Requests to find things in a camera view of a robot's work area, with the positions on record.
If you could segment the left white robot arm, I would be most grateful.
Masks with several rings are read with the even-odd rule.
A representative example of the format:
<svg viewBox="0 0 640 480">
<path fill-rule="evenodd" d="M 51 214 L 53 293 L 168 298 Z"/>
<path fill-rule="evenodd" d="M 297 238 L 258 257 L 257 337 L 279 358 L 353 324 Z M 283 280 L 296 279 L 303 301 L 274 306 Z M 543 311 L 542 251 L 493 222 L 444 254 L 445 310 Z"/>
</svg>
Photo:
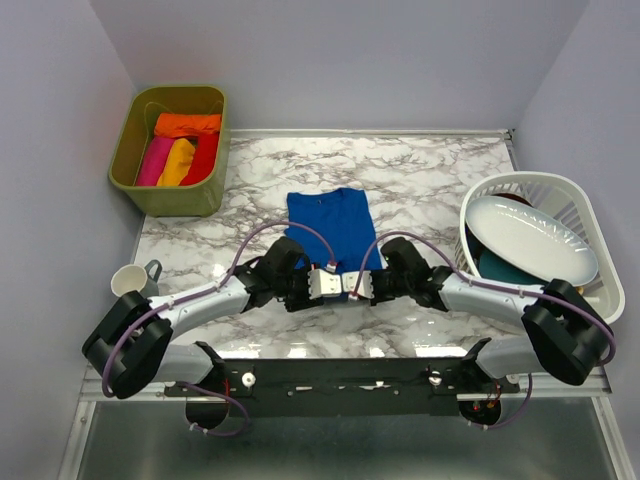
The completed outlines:
<svg viewBox="0 0 640 480">
<path fill-rule="evenodd" d="M 214 393 L 223 360 L 205 344 L 174 341 L 222 317 L 261 308 L 272 299 L 307 298 L 307 272 L 296 267 L 303 248 L 278 239 L 253 266 L 237 265 L 227 281 L 179 295 L 121 296 L 85 340 L 81 352 L 100 374 L 106 395 L 129 398 L 151 383 L 185 381 L 201 395 Z"/>
</svg>

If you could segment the olive green plastic bin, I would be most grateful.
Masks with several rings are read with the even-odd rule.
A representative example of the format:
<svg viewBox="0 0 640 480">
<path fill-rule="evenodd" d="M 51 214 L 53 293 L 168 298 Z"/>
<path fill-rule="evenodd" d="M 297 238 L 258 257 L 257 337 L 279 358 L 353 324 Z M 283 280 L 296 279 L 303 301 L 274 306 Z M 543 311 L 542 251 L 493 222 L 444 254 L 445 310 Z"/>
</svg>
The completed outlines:
<svg viewBox="0 0 640 480">
<path fill-rule="evenodd" d="M 216 162 L 212 172 L 195 185 L 143 187 L 136 184 L 154 126 L 162 113 L 221 116 Z M 134 97 L 109 167 L 112 185 L 152 217 L 208 217 L 222 203 L 230 150 L 225 93 L 212 85 L 163 85 Z"/>
</svg>

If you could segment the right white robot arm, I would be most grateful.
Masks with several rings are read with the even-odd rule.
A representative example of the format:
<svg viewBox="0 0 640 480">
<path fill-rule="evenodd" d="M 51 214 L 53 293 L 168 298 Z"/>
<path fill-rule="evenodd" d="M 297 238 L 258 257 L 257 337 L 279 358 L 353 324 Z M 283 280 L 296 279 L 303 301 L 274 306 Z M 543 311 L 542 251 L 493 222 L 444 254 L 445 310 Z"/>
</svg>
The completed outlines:
<svg viewBox="0 0 640 480">
<path fill-rule="evenodd" d="M 517 287 L 468 275 L 450 260 L 432 267 L 413 245 L 415 238 L 390 232 L 370 245 L 368 250 L 381 250 L 387 262 L 383 269 L 362 267 L 358 274 L 372 304 L 409 297 L 423 308 L 469 313 L 524 332 L 477 342 L 459 370 L 467 389 L 480 392 L 496 379 L 533 373 L 579 386 L 594 367 L 614 358 L 612 329 L 570 283 L 555 279 Z"/>
</svg>

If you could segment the blue printed t shirt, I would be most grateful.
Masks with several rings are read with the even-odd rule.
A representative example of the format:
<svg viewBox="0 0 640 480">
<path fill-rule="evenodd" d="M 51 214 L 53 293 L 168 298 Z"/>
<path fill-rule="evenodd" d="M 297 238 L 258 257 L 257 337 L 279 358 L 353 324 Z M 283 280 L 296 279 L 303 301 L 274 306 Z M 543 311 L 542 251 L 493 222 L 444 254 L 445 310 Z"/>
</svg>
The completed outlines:
<svg viewBox="0 0 640 480">
<path fill-rule="evenodd" d="M 289 193 L 286 197 L 288 227 L 285 234 L 298 243 L 305 256 L 298 262 L 303 268 L 310 262 L 320 268 L 335 263 L 342 275 L 382 268 L 380 254 L 369 246 L 376 232 L 364 191 L 338 188 L 322 194 Z"/>
</svg>

